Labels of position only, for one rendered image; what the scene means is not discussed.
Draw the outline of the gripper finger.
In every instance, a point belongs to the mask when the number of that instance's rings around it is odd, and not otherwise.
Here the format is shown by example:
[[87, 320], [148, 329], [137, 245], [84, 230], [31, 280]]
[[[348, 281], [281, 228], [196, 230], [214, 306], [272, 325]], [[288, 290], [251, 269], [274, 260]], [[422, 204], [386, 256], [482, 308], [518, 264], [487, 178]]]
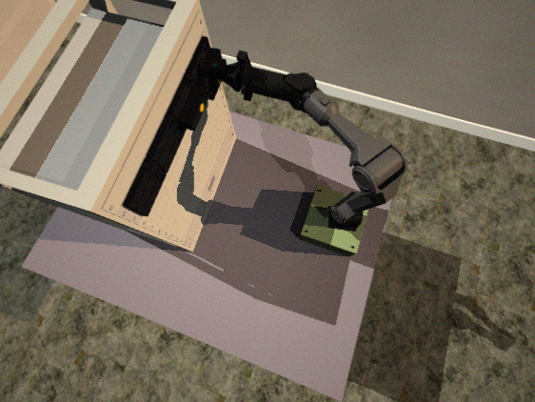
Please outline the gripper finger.
[[214, 66], [212, 74], [227, 79], [235, 86], [237, 84], [237, 81], [242, 79], [242, 72], [239, 68], [239, 62], [223, 66]]
[[231, 83], [231, 82], [228, 81], [227, 79], [224, 79], [224, 78], [222, 78], [222, 77], [218, 77], [218, 76], [216, 76], [216, 75], [214, 75], [214, 74], [213, 74], [213, 76], [216, 77], [216, 78], [218, 78], [218, 79], [220, 79], [220, 80], [222, 80], [223, 82], [227, 83], [227, 84], [228, 84], [229, 86], [231, 86], [235, 91], [238, 91], [238, 92], [239, 92], [240, 89], [242, 88], [242, 79], [238, 80], [238, 81], [237, 81], [237, 84], [236, 84], [236, 86], [235, 86], [233, 83]]

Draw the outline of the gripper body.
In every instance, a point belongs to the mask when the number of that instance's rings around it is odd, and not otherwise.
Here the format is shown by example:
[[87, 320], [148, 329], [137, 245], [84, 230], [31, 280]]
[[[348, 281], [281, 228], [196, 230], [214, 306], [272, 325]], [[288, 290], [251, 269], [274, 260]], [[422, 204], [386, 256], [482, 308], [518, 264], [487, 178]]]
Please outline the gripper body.
[[[242, 72], [241, 92], [244, 94], [244, 100], [251, 101], [252, 93], [263, 95], [266, 72], [268, 70], [253, 67], [250, 64], [246, 51], [239, 50], [236, 59], [239, 62], [239, 68]], [[247, 94], [248, 90], [249, 92]]]

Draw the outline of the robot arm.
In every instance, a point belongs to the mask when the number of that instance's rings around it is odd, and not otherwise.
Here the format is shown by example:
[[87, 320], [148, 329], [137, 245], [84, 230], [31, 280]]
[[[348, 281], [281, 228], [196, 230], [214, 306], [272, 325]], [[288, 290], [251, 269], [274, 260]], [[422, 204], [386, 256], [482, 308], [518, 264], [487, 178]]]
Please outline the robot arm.
[[339, 113], [339, 106], [316, 86], [315, 79], [308, 73], [282, 74], [269, 70], [263, 94], [288, 101], [320, 126], [329, 126], [351, 151], [349, 166], [354, 166], [352, 177], [360, 191], [352, 191], [330, 207], [328, 227], [357, 231], [363, 211], [383, 205], [396, 195], [408, 169], [406, 157], [387, 139], [372, 137], [347, 120]]

